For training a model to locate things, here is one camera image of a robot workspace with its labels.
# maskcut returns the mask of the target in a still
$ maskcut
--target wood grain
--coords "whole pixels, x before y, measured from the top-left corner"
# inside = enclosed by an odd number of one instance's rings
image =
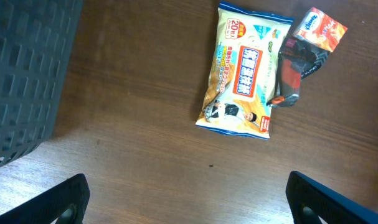
[[[270,141],[194,126],[217,1],[87,0],[54,138],[0,168],[0,214],[83,172],[85,223],[292,223],[292,170],[378,212],[378,1],[230,2],[349,28]]]

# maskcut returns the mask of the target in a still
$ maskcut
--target person printed on package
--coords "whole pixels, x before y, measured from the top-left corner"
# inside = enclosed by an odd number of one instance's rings
[[[230,84],[226,86],[226,94],[219,93],[216,99],[206,106],[204,109],[206,120],[210,123],[218,121],[219,123],[235,127],[242,124],[245,120],[256,124],[254,122],[257,120],[255,113],[245,113],[244,109],[235,103],[233,99],[224,97],[232,95],[228,94],[231,91],[230,86]]]

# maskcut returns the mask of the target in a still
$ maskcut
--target gray plastic basket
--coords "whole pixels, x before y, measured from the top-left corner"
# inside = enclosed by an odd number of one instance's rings
[[[83,0],[0,0],[0,167],[50,138]]]

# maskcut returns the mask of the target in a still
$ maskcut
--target white and orange package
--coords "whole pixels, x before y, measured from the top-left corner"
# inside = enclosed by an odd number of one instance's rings
[[[292,18],[219,4],[209,87],[197,126],[236,136],[269,139],[278,51]]]
[[[293,36],[333,52],[347,28],[319,9],[312,7]]]

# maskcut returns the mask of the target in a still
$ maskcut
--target brown wooden surface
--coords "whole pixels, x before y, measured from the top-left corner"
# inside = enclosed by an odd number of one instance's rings
[[[83,172],[85,223],[291,223],[292,170],[378,212],[378,0],[230,2],[349,28],[269,142],[194,126],[217,1],[87,0],[55,136],[0,168],[0,214]]]

